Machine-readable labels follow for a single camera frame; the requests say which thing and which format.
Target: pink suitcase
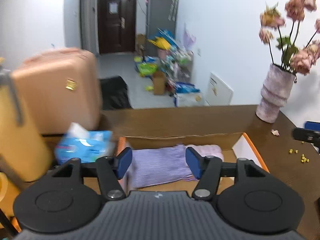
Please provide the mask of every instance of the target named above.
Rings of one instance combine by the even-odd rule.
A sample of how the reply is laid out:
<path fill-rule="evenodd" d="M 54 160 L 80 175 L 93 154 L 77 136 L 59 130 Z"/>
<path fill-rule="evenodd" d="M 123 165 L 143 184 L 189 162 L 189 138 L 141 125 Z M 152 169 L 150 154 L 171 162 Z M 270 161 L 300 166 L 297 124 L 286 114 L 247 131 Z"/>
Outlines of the pink suitcase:
<path fill-rule="evenodd" d="M 87 130 L 97 128 L 102 99 L 91 52 L 46 51 L 25 60 L 12 79 L 41 134 L 63 134 L 71 122 Z"/>

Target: folded cloth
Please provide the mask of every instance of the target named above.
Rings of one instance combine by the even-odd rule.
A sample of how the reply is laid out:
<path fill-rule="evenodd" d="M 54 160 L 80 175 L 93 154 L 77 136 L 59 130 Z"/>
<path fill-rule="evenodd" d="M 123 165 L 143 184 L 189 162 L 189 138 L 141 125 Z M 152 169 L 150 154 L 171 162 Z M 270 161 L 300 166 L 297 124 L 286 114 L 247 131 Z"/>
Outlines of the folded cloth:
<path fill-rule="evenodd" d="M 192 147 L 195 149 L 202 157 L 206 156 L 216 156 L 222 161 L 224 160 L 221 148 L 218 145 L 187 145 L 186 148 Z"/>
<path fill-rule="evenodd" d="M 195 180 L 186 163 L 186 148 L 193 147 L 201 156 L 214 155 L 223 161 L 217 145 L 177 145 L 160 149 L 134 150 L 129 172 L 129 188 L 148 187 L 184 179 Z"/>

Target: cardboard box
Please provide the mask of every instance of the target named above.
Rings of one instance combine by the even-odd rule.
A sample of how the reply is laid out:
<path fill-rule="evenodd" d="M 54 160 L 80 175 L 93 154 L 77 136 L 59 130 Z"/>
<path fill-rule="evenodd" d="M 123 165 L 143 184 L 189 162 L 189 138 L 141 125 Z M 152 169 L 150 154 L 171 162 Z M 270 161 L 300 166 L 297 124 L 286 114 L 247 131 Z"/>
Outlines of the cardboard box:
<path fill-rule="evenodd" d="M 137 44 L 136 44 L 136 51 L 140 56 L 143 55 L 143 50 L 145 49 L 146 46 L 146 36 L 143 34 L 138 34 L 137 35 Z"/>
<path fill-rule="evenodd" d="M 153 94 L 163 95 L 165 92 L 165 83 L 167 77 L 162 71 L 156 71 L 153 74 Z"/>
<path fill-rule="evenodd" d="M 175 106 L 176 107 L 193 107 L 193 106 L 203 106 L 204 96 L 203 93 L 176 93 Z"/>
<path fill-rule="evenodd" d="M 157 149 L 162 147 L 174 147 L 177 144 L 184 145 L 211 145 L 216 144 L 222 149 L 225 162 L 235 163 L 237 158 L 247 158 L 253 160 L 258 166 L 269 172 L 259 152 L 253 145 L 246 133 L 233 134 L 213 134 L 213 135 L 191 135 L 176 137 L 121 137 L 121 145 L 124 140 L 132 149 Z M 162 185 L 140 188 L 141 191 L 180 191 L 185 190 L 191 196 L 198 181 L 179 180 Z M 221 178 L 218 188 L 218 194 L 227 187 L 234 184 L 234 178 Z"/>

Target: purple towel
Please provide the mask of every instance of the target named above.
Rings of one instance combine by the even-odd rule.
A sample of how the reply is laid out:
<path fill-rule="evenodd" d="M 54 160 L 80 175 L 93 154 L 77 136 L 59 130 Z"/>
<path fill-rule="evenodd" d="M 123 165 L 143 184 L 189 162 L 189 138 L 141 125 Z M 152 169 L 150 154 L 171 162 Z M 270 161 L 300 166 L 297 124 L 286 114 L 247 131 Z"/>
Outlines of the purple towel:
<path fill-rule="evenodd" d="M 186 163 L 184 145 L 161 149 L 134 150 L 132 187 L 140 188 L 187 178 L 191 170 Z"/>

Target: metal screw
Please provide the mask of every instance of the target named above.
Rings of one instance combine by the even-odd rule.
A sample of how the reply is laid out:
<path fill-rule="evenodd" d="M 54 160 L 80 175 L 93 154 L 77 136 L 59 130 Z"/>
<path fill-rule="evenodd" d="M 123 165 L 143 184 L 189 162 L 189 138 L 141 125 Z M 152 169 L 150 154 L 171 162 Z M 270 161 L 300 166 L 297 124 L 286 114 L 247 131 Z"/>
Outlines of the metal screw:
<path fill-rule="evenodd" d="M 108 192 L 109 198 L 120 198 L 120 197 L 122 197 L 122 195 L 123 195 L 123 193 L 118 189 L 113 189 Z"/>
<path fill-rule="evenodd" d="M 195 191 L 195 195 L 196 195 L 197 197 L 209 197 L 210 194 L 211 194 L 210 191 L 207 190 L 207 189 L 204 189 L 204 188 L 197 189 L 197 190 Z"/>

